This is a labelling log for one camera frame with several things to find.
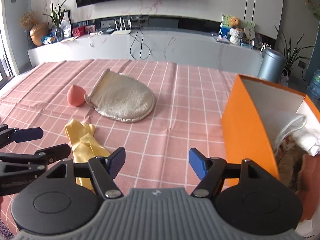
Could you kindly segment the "yellow microfiber cloth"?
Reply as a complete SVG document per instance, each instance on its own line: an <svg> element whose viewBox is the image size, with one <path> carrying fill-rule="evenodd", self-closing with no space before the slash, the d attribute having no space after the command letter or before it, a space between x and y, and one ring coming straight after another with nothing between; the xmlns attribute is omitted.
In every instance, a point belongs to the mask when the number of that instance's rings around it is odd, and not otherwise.
<svg viewBox="0 0 320 240"><path fill-rule="evenodd" d="M75 163L87 163L91 158L111 155L95 139L95 126L93 124L72 119L65 126L65 134L70 140Z"/></svg>

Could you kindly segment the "pink egg makeup sponge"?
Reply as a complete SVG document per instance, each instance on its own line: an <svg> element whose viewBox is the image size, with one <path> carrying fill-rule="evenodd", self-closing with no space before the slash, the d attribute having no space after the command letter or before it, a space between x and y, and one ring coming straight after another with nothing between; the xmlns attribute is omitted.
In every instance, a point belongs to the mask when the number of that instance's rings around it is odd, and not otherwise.
<svg viewBox="0 0 320 240"><path fill-rule="evenodd" d="M79 107L85 103L86 91L77 85L72 85L67 92L67 101L71 106Z"/></svg>

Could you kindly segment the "beige bath mitt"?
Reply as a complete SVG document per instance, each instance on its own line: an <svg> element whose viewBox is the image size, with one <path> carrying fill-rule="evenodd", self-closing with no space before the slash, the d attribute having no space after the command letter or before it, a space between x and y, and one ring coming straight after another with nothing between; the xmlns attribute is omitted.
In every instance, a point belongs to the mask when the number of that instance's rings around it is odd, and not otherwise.
<svg viewBox="0 0 320 240"><path fill-rule="evenodd" d="M100 115L124 123L144 119L156 103L152 90L144 83L110 69L85 95L85 101Z"/></svg>

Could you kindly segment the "white paper towel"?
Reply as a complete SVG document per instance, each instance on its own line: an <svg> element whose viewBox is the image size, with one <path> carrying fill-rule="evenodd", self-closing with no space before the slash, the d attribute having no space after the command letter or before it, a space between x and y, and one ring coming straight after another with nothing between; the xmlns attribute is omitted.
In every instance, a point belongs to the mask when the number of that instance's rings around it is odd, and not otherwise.
<svg viewBox="0 0 320 240"><path fill-rule="evenodd" d="M308 153L315 157L319 154L319 130L307 126L307 116L304 114L278 112L275 114L270 127L272 148L274 155L278 155L278 148L282 141L291 136L293 141Z"/></svg>

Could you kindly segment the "orange cardboard box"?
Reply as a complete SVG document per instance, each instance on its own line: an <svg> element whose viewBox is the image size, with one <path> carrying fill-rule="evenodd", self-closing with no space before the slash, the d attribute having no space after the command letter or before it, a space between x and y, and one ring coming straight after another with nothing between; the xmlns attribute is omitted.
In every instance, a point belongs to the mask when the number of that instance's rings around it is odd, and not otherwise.
<svg viewBox="0 0 320 240"><path fill-rule="evenodd" d="M276 83L237 75L222 115L227 160L240 163L242 159L252 159L280 179L272 148L275 136L270 132L278 112L304 114L307 126L319 130L319 109L307 95ZM291 136L282 141L289 142L293 142ZM319 233L319 205L311 220L300 222L297 232L305 238Z"/></svg>

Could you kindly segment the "pink checkered tablecloth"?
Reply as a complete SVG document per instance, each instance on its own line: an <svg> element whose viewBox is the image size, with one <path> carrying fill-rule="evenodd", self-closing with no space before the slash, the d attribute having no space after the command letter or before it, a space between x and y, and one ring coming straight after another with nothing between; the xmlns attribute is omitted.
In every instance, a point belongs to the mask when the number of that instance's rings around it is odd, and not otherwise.
<svg viewBox="0 0 320 240"><path fill-rule="evenodd" d="M1 92L16 239L319 239L319 110L244 74L43 63Z"/></svg>

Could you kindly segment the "brown knitted cloth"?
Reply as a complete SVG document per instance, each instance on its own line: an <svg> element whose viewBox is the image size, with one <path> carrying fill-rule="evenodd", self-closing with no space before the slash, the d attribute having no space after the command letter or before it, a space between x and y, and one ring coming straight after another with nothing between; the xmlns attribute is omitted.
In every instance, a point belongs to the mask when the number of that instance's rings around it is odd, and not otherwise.
<svg viewBox="0 0 320 240"><path fill-rule="evenodd" d="M282 143L276 154L276 162L280 181L292 192L298 190L298 174L302 168L306 151L294 141Z"/></svg>

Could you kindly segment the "pink sponge block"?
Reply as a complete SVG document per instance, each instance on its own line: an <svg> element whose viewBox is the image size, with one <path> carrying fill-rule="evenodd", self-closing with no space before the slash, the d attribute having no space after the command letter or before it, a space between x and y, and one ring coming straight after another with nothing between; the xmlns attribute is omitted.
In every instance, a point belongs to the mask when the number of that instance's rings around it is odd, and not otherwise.
<svg viewBox="0 0 320 240"><path fill-rule="evenodd" d="M319 155L303 155L296 195L303 206L300 222L311 220L319 205Z"/></svg>

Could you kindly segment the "golden brown vase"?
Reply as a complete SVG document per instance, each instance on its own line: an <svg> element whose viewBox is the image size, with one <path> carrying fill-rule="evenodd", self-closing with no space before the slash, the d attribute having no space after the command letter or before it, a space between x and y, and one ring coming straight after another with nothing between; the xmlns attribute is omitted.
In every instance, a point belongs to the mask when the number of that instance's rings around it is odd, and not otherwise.
<svg viewBox="0 0 320 240"><path fill-rule="evenodd" d="M38 23L34 25L29 32L31 40L36 46L42 45L42 38L48 35L48 33L49 28L46 23Z"/></svg>

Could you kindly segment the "grey metal trash can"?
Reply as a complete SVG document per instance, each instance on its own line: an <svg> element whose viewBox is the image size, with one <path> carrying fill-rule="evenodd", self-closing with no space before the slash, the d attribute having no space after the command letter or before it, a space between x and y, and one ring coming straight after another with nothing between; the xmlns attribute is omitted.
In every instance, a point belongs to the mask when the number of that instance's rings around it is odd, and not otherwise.
<svg viewBox="0 0 320 240"><path fill-rule="evenodd" d="M269 82L278 83L285 64L286 58L283 54L273 49L265 49L258 77Z"/></svg>

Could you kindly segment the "red box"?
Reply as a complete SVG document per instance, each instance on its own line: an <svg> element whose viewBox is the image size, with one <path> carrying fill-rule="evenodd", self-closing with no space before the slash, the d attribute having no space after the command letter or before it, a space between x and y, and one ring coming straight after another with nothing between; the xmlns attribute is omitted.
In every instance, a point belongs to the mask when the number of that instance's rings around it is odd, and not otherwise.
<svg viewBox="0 0 320 240"><path fill-rule="evenodd" d="M85 27L84 26L80 26L80 27L76 27L72 29L72 35L73 37L80 37L85 35Z"/></svg>

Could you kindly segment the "green potted plant left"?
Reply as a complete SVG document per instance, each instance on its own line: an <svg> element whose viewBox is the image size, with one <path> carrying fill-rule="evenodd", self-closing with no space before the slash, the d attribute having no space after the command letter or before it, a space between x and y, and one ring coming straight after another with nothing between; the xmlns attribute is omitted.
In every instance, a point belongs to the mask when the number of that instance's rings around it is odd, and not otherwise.
<svg viewBox="0 0 320 240"><path fill-rule="evenodd" d="M52 20L53 26L54 26L53 28L54 36L56 37L57 42L60 42L64 39L64 32L63 32L63 29L61 28L61 23L66 12L66 9L63 6L67 1L68 0L64 0L62 3L57 3L56 5L52 4L50 15L43 14L45 16L48 16Z"/></svg>

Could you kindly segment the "green potted plant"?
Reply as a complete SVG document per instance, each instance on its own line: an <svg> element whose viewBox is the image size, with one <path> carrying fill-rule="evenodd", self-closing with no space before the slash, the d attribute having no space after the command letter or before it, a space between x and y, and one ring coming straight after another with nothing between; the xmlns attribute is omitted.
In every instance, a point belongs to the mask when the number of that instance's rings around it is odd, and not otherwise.
<svg viewBox="0 0 320 240"><path fill-rule="evenodd" d="M282 47L278 49L278 51L285 57L285 67L284 72L289 77L292 73L293 64L301 59L311 60L310 57L302 56L301 52L306 49L314 48L314 45L301 46L301 41L304 38L305 34L303 34L296 43L292 43L292 38L287 39L284 31L279 27L275 27L277 31L278 38L280 39L280 43Z"/></svg>
<svg viewBox="0 0 320 240"><path fill-rule="evenodd" d="M54 36L56 37L57 42L60 42L64 39L64 32L63 32L63 29L61 28L61 23L66 12L66 9L63 6L67 1L68 0L64 0L62 3L57 3L56 5L52 4L50 15L43 14L45 16L48 16L52 20L53 26L54 26L53 28Z"/></svg>

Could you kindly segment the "blue water bottle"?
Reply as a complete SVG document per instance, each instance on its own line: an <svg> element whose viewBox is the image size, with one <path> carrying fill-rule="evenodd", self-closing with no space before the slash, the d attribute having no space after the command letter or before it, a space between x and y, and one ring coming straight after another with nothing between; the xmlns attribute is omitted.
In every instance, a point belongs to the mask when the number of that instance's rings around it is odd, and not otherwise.
<svg viewBox="0 0 320 240"><path fill-rule="evenodd" d="M308 96L319 100L320 98L320 70L317 69L307 88Z"/></svg>

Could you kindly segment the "white marble tv console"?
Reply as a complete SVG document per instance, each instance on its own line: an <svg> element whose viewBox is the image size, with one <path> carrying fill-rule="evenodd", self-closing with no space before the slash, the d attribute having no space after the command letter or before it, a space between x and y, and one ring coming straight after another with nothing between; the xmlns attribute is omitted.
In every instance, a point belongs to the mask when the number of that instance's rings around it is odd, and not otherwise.
<svg viewBox="0 0 320 240"><path fill-rule="evenodd" d="M166 30L129 35L84 35L28 50L33 67L45 62L87 59L169 61L256 76L260 51L217 41L215 36Z"/></svg>

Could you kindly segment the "white woven pot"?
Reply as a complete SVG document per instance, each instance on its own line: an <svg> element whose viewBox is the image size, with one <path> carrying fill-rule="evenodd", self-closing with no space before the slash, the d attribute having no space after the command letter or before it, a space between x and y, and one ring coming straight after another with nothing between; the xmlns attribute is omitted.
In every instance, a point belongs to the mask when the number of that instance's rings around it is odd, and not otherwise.
<svg viewBox="0 0 320 240"><path fill-rule="evenodd" d="M244 35L243 29L231 28L229 33L230 33L230 43L233 45L240 46L242 37Z"/></svg>

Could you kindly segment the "picture book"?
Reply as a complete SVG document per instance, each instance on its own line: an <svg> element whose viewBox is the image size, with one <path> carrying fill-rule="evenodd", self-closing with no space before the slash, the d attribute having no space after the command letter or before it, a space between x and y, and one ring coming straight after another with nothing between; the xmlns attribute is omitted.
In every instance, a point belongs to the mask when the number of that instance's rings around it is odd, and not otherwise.
<svg viewBox="0 0 320 240"><path fill-rule="evenodd" d="M220 25L220 30L219 30L219 36L221 38L225 38L227 40L230 40L230 27L229 27L229 19L233 17L232 15L229 14L223 14L222 15L222 20L221 20L221 25ZM251 25L255 28L255 23L251 21L246 21L246 20L241 20L241 25L240 28L244 30L244 28L247 25Z"/></svg>

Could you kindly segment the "white wifi router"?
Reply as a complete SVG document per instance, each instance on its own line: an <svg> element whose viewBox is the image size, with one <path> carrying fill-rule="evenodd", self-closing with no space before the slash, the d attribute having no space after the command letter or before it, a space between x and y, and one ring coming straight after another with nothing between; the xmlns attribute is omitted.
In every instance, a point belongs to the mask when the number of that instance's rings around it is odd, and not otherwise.
<svg viewBox="0 0 320 240"><path fill-rule="evenodd" d="M132 29L132 18L114 18L115 29L111 35L129 35Z"/></svg>

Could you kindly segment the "green potted plant right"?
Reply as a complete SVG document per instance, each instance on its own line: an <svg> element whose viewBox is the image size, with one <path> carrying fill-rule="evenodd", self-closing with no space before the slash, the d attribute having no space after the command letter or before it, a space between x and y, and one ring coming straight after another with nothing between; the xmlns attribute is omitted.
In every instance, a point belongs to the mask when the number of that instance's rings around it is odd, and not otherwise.
<svg viewBox="0 0 320 240"><path fill-rule="evenodd" d="M277 31L278 38L280 39L280 43L282 47L278 49L278 51L285 57L285 67L284 72L289 77L292 73L293 64L301 59L311 60L310 57L302 56L301 52L306 49L314 48L314 45L301 46L301 41L304 38L305 34L303 34L296 43L292 43L292 38L287 39L284 31L279 27L275 27Z"/></svg>

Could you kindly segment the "round paper fan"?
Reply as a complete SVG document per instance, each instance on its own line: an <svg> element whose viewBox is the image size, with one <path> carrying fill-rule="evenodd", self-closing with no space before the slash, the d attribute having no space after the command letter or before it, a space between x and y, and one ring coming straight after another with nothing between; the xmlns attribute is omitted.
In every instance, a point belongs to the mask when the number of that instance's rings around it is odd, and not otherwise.
<svg viewBox="0 0 320 240"><path fill-rule="evenodd" d="M244 28L244 33L246 35L246 38L249 42L250 45L254 46L254 38L255 38L255 31L254 31L254 27L251 25L247 25Z"/></svg>

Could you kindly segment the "brown teddy bear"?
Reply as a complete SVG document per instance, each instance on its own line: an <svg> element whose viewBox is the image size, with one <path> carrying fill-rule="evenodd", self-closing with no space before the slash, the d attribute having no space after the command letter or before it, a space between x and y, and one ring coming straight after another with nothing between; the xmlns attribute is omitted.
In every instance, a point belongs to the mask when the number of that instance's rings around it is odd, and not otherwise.
<svg viewBox="0 0 320 240"><path fill-rule="evenodd" d="M229 19L229 27L230 28L234 28L234 29L240 28L240 25L241 25L240 18L233 16Z"/></svg>

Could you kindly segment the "black picture frame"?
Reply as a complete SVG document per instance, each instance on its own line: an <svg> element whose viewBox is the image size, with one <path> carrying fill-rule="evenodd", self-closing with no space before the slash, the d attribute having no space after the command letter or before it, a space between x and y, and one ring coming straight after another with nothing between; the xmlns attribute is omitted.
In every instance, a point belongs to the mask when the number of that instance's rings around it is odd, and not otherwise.
<svg viewBox="0 0 320 240"><path fill-rule="evenodd" d="M60 27L63 30L63 34L65 38L70 38L72 36L70 10L65 11Z"/></svg>

